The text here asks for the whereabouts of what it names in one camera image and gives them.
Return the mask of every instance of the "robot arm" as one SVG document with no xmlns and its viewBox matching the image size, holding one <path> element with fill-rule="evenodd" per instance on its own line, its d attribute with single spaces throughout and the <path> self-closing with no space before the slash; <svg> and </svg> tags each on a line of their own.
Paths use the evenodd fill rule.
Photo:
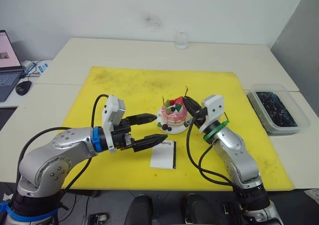
<svg viewBox="0 0 319 225">
<path fill-rule="evenodd" d="M 137 152 L 167 138 L 153 134 L 135 141 L 131 125 L 151 122 L 156 116 L 145 113 L 122 119 L 124 113 L 124 102 L 110 95 L 102 111 L 103 127 L 68 129 L 26 154 L 19 166 L 21 178 L 12 206 L 0 206 L 9 213 L 5 224 L 49 224 L 59 206 L 65 177 L 75 165 L 105 150 L 115 153 L 116 149 L 132 148 Z"/>
<path fill-rule="evenodd" d="M 223 159 L 231 181 L 244 192 L 244 196 L 238 194 L 245 209 L 244 218 L 253 224 L 283 225 L 274 203 L 267 197 L 257 163 L 247 152 L 244 140 L 226 127 L 228 120 L 218 121 L 224 114 L 223 97 L 211 95 L 202 101 L 202 106 L 187 96 L 183 102 L 187 111 L 196 118 L 194 124 L 199 132 L 204 132 L 204 140 L 213 144 Z"/>
</svg>

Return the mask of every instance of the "laptop screen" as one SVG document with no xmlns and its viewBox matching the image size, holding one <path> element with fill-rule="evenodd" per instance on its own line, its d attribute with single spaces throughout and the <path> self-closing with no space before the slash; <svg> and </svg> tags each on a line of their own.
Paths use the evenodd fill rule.
<svg viewBox="0 0 319 225">
<path fill-rule="evenodd" d="M 20 62 L 4 30 L 0 30 L 0 71 L 21 68 Z"/>
</svg>

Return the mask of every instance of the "white card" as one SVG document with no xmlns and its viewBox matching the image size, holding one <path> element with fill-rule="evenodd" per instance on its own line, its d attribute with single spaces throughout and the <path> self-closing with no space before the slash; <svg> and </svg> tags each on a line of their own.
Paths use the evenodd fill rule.
<svg viewBox="0 0 319 225">
<path fill-rule="evenodd" d="M 152 148 L 151 168 L 175 169 L 176 142 L 164 140 Z"/>
</svg>

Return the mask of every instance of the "blue ring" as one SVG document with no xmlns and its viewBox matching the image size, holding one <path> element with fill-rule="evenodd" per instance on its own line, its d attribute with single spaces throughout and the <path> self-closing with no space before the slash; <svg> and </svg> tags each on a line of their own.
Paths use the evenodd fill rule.
<svg viewBox="0 0 319 225">
<path fill-rule="evenodd" d="M 98 132 L 99 127 L 96 126 L 93 128 L 93 138 L 91 139 L 94 148 L 96 152 L 102 152 L 102 147 L 101 147 L 101 142 L 100 142 L 100 137 L 99 137 L 99 132 Z"/>
<path fill-rule="evenodd" d="M 10 215 L 10 217 L 13 220 L 16 220 L 17 222 L 25 222 L 25 223 L 30 223 L 30 222 L 35 222 L 35 221 L 39 221 L 42 219 L 46 219 L 46 218 L 51 217 L 51 216 L 58 213 L 58 209 L 55 209 L 47 214 L 43 214 L 40 216 L 24 217 L 24 216 L 20 216 L 18 214 L 15 214 L 14 211 L 12 211 L 11 208 L 9 207 L 8 203 L 5 203 L 5 202 L 0 203 L 0 211 L 8 213 Z"/>
</svg>

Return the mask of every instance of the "computer mouse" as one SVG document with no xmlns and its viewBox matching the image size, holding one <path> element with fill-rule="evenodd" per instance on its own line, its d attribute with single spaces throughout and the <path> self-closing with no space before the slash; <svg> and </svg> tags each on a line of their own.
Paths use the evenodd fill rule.
<svg viewBox="0 0 319 225">
<path fill-rule="evenodd" d="M 20 96 L 25 95 L 29 91 L 31 84 L 32 84 L 31 81 L 25 81 L 25 82 L 21 82 L 17 84 L 15 86 L 16 93 Z"/>
</svg>

